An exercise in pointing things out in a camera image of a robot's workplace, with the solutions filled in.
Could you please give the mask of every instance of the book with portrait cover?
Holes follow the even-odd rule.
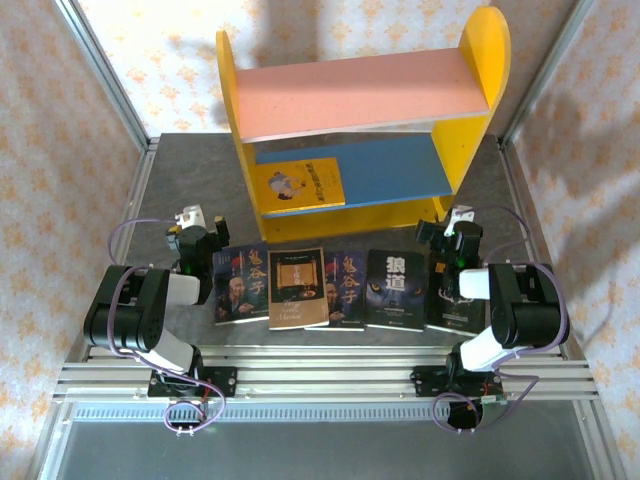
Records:
[[[269,329],[329,324],[321,248],[269,251]]]
[[[368,327],[424,330],[425,275],[421,253],[369,250],[365,323]]]
[[[256,185],[262,215],[345,203],[335,157],[257,165]]]
[[[269,318],[267,262],[264,243],[213,254],[215,325]]]
[[[366,253],[362,250],[325,252],[325,296],[329,325],[309,330],[364,331]]]
[[[425,311],[427,328],[475,337],[485,329],[485,301],[460,299],[453,302],[442,292],[447,264],[437,252],[429,255],[429,285]]]

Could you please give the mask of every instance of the black bracket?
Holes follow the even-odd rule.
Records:
[[[500,377],[494,372],[458,373],[452,380],[448,371],[437,366],[417,366],[410,377],[416,397],[437,397],[441,393],[455,392],[470,398],[495,395],[502,400],[504,390]]]
[[[200,367],[200,378],[210,381],[218,387],[225,397],[233,398],[236,395],[238,384],[238,369],[236,367]],[[149,380],[147,396],[158,397],[199,397],[205,395],[204,387],[191,387],[184,382],[172,377],[165,377],[153,371]]]

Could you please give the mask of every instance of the gray table surface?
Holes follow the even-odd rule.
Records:
[[[364,141],[389,134],[346,133],[281,140],[256,144],[258,151],[318,146],[327,143]],[[240,164],[230,135],[168,134],[162,135],[144,194],[139,217],[171,219],[188,205],[200,204],[205,218],[213,222],[224,215],[232,245],[260,241],[253,210],[247,194]],[[481,206],[497,204],[513,207],[507,179],[493,137],[482,142],[469,172],[458,192],[456,204]],[[483,210],[476,221],[484,228],[481,255],[495,246],[522,238],[515,219],[500,210]],[[135,229],[127,257],[130,265],[169,267],[176,255],[166,246],[166,224],[142,224]],[[322,246],[332,250],[400,249],[427,253],[414,241],[414,229],[402,228],[381,232],[322,238],[278,248]],[[525,260],[523,245],[507,249],[494,260]],[[200,307],[169,307],[165,328],[178,338],[196,345],[375,345],[375,346],[451,346],[468,337],[425,330],[422,333],[368,329],[364,332],[309,332],[290,330],[271,332],[268,322],[259,321],[215,327],[213,298]]]

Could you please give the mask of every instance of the floral wallpaper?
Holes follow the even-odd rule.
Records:
[[[0,477],[18,479],[139,152],[55,2],[14,2],[0,32]]]
[[[574,0],[80,0],[148,133],[225,132],[215,32],[238,68],[455,47],[482,5],[511,30],[504,132]]]
[[[640,471],[640,3],[596,0],[515,142],[629,478]]]

